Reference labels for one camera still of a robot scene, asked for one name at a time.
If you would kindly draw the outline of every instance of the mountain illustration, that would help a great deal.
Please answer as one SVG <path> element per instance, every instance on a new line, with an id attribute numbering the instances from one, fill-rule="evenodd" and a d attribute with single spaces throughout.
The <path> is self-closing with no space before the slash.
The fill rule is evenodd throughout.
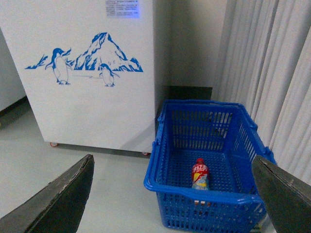
<path id="1" fill-rule="evenodd" d="M 44 66 L 45 65 L 45 60 L 48 58 L 48 56 L 43 55 L 39 62 L 33 66 L 28 66 L 25 69 L 37 69 L 38 67 Z"/>
<path id="2" fill-rule="evenodd" d="M 73 63 L 75 70 L 101 70 L 101 64 L 113 71 L 143 72 L 139 62 L 135 58 L 129 60 L 109 33 L 97 34 L 87 51 Z"/>

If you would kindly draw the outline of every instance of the blue printed graphic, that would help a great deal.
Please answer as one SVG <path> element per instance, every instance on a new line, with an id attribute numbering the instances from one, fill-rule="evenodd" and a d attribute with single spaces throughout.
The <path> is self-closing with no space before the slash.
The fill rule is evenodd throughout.
<path id="1" fill-rule="evenodd" d="M 41 66 L 45 66 L 46 70 L 51 68 L 56 82 L 60 85 L 70 84 L 68 70 L 94 70 L 98 71 L 98 78 L 104 80 L 105 86 L 110 87 L 115 85 L 114 78 L 119 77 L 115 72 L 143 72 L 138 60 L 134 57 L 129 60 L 109 33 L 95 35 L 89 48 L 77 58 L 69 58 L 70 53 L 71 49 L 64 51 L 55 48 L 48 64 L 46 64 L 48 56 L 43 55 L 38 64 L 25 69 L 37 69 Z"/>
<path id="2" fill-rule="evenodd" d="M 63 51 L 60 48 L 54 49 L 51 62 L 45 66 L 45 69 L 49 67 L 53 69 L 56 82 L 60 85 L 70 84 L 68 83 L 68 78 L 69 78 L 68 69 L 72 70 L 72 67 L 70 63 L 66 62 L 66 60 L 64 59 L 64 57 L 69 55 L 70 52 L 71 52 L 71 49 L 68 50 L 67 52 Z"/>
<path id="3" fill-rule="evenodd" d="M 43 55 L 40 59 L 40 61 L 33 66 L 28 66 L 25 69 L 37 69 L 38 67 L 44 66 L 44 61 L 48 58 L 48 56 Z"/>

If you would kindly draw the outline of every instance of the white chest freezer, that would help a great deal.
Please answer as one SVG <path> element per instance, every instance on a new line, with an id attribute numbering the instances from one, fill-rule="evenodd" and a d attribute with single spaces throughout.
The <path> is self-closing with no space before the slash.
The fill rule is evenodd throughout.
<path id="1" fill-rule="evenodd" d="M 151 151 L 166 0 L 2 0 L 0 27 L 45 141 Z"/>

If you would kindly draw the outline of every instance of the gray floor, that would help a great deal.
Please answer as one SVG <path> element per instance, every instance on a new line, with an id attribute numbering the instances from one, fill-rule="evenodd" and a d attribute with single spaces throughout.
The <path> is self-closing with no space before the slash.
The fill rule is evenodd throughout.
<path id="1" fill-rule="evenodd" d="M 0 116 L 0 217 L 86 154 L 95 172 L 79 233 L 182 232 L 163 227 L 156 195 L 143 186 L 149 159 L 140 153 L 44 142 L 27 103 Z"/>

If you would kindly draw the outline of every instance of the red bottle cap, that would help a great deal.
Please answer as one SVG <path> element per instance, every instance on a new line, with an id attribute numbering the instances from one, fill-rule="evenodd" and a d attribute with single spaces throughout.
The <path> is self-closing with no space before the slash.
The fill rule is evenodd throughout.
<path id="1" fill-rule="evenodd" d="M 197 163 L 197 164 L 205 164 L 205 163 L 204 163 L 204 159 L 202 159 L 202 158 L 198 158 L 198 159 L 196 160 L 196 163 Z"/>

